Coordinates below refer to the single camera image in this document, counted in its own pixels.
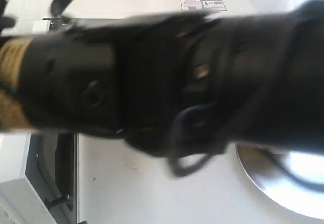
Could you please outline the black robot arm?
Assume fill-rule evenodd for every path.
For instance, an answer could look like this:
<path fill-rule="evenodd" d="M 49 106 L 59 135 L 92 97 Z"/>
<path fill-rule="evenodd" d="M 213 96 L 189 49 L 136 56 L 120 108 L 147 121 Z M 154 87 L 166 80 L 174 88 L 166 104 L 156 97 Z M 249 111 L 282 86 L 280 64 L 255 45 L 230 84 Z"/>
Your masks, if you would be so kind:
<path fill-rule="evenodd" d="M 1 131 L 123 138 L 158 157 L 230 142 L 321 154 L 323 0 L 2 36 Z"/>

